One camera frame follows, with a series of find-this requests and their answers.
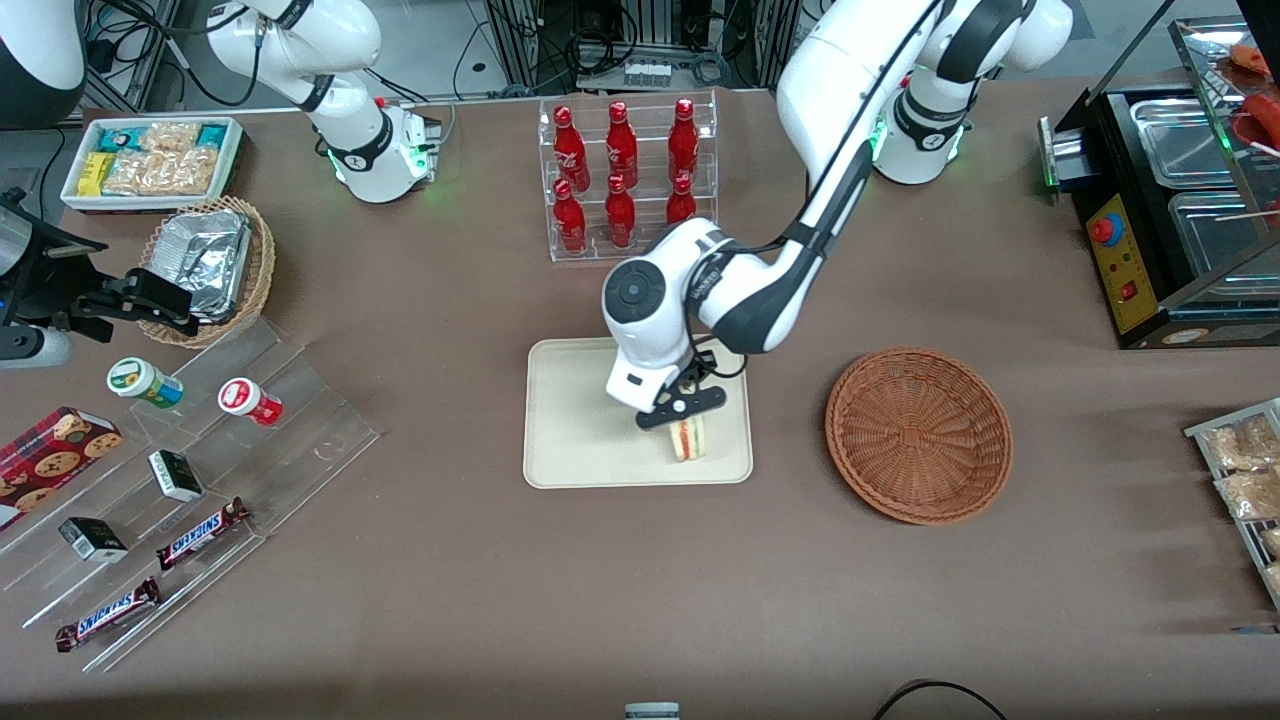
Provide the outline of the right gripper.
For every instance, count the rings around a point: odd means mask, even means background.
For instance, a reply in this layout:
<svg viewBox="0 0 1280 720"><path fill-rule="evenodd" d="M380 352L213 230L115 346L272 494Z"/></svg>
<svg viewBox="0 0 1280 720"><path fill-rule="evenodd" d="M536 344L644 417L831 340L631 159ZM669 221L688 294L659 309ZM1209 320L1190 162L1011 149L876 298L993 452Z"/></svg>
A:
<svg viewBox="0 0 1280 720"><path fill-rule="evenodd" d="M3 327L33 325L113 341L111 319L151 322L197 334L192 295L146 268L101 274L91 255L106 243L51 225L23 209L22 190L3 191ZM102 299L82 299L100 290Z"/></svg>

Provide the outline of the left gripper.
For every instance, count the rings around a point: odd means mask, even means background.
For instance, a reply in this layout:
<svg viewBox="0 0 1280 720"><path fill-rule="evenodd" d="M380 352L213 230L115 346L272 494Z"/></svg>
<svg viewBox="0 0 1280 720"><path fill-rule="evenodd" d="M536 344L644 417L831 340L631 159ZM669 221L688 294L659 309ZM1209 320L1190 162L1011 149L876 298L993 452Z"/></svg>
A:
<svg viewBox="0 0 1280 720"><path fill-rule="evenodd" d="M614 342L614 359L605 379L605 392L636 414L636 425L652 430L685 419L686 414L703 414L722 407L727 392L719 386L684 387L684 400L659 397L671 387L678 374L690 364L692 346L682 340L658 354L649 354L648 346L628 340Z"/></svg>

